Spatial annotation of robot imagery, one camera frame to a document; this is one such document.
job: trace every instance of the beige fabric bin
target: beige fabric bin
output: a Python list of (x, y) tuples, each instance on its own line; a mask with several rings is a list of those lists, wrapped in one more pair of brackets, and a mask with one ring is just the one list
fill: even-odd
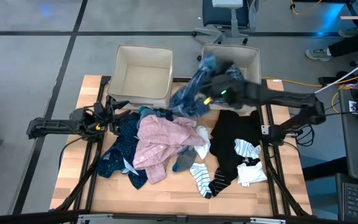
[(117, 101), (128, 100), (125, 109), (168, 108), (172, 57), (170, 49), (120, 45), (108, 94)]
[[(203, 57), (213, 54), (218, 61), (233, 61), (239, 68), (246, 80), (253, 83), (261, 83), (260, 53), (258, 49), (238, 45), (206, 44), (203, 47)], [(228, 105), (211, 105), (212, 110), (233, 110), (238, 113), (247, 114), (256, 110), (254, 106), (244, 105), (235, 110)]]

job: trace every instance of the gray floor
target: gray floor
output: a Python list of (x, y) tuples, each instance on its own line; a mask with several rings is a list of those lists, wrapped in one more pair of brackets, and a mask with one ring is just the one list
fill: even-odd
[[(81, 0), (0, 0), (0, 30), (72, 30)], [(352, 27), (339, 16), (350, 12), (343, 4), (319, 4), (314, 11), (296, 16), (288, 0), (260, 0), (259, 32), (336, 32)], [(311, 3), (297, 3), (302, 11)], [(201, 27), (201, 0), (89, 0), (82, 31), (191, 31)], [(27, 139), (28, 122), (42, 116), (57, 77), (69, 37), (0, 36), (0, 215), (9, 213), (12, 199), (33, 141)], [(311, 61), (304, 50), (326, 47), (340, 38), (250, 37), (248, 45), (260, 49), (262, 75), (316, 83), (320, 76), (348, 70), (358, 52), (330, 62)], [(240, 44), (241, 39), (230, 39)], [(173, 49), (175, 77), (191, 77), (202, 46), (187, 36), (77, 37), (62, 89), (53, 112), (65, 119), (75, 108), (84, 75), (112, 75), (119, 44), (162, 46)], [(315, 88), (285, 84), (288, 91), (312, 92)], [(335, 88), (318, 95), (331, 103)], [(330, 117), (315, 127), (311, 147), (300, 147), (303, 166), (344, 155), (341, 118)], [(24, 212), (47, 211), (57, 178), (58, 155), (66, 136), (47, 136)]]

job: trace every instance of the wooden tabletop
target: wooden tabletop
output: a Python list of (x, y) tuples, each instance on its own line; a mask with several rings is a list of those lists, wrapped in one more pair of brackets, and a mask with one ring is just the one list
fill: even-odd
[[(86, 75), (84, 77), (76, 105), (77, 108), (92, 105), (96, 101), (100, 80), (101, 76), (99, 75)], [(283, 84), (278, 80), (268, 80), (267, 83), (270, 89), (283, 90)], [(184, 84), (173, 83), (173, 92)], [(280, 124), (290, 117), (287, 107), (272, 106), (272, 112), (276, 124)], [(218, 116), (219, 111), (210, 111), (198, 119), (198, 124), (206, 126), (208, 131), (211, 132)], [(69, 136), (68, 141), (72, 141), (77, 137)], [(115, 140), (116, 136), (112, 133), (107, 132), (105, 134), (102, 154), (111, 147)], [(286, 138), (286, 141), (295, 144), (295, 140), (292, 138)], [(59, 206), (78, 183), (85, 147), (86, 141), (78, 141), (66, 148), (50, 208)], [(279, 148), (286, 186), (302, 208), (311, 214), (298, 152), (287, 145)], [(260, 156), (262, 163), (264, 163), (262, 153)], [(156, 184), (147, 182), (139, 190), (132, 186), (127, 175), (123, 175), (120, 172), (114, 172), (108, 179), (97, 176), (91, 211), (219, 216), (272, 215), (267, 181), (250, 184), (250, 187), (243, 187), (234, 180), (217, 197), (205, 199), (200, 195), (196, 181), (190, 172), (172, 172), (172, 165), (175, 161), (176, 156), (171, 158), (167, 166), (166, 179)], [(218, 168), (217, 159), (209, 153), (204, 161), (211, 179), (213, 179), (214, 172)], [(84, 187), (80, 208), (85, 207), (88, 184), (89, 181)], [(277, 186), (276, 195), (279, 212), (283, 213), (281, 195)]]

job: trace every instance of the pink plaid shirt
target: pink plaid shirt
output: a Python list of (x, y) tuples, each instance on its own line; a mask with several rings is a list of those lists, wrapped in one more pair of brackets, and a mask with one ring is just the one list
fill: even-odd
[(203, 138), (192, 128), (194, 121), (177, 118), (168, 121), (156, 115), (148, 115), (140, 121), (134, 168), (146, 170), (147, 178), (154, 184), (166, 178), (165, 169), (172, 155), (184, 146), (203, 146)]

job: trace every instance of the striped sock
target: striped sock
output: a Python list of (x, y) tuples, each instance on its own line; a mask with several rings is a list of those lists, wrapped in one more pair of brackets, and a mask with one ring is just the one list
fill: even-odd
[(208, 187), (212, 191), (212, 195), (216, 197), (220, 191), (225, 189), (231, 184), (231, 181), (226, 180), (224, 172), (220, 170), (220, 167), (216, 169), (215, 179), (209, 183)]
[(190, 167), (190, 173), (196, 179), (198, 190), (204, 198), (211, 198), (211, 190), (208, 184), (211, 182), (209, 178), (208, 170), (205, 164), (193, 163)]

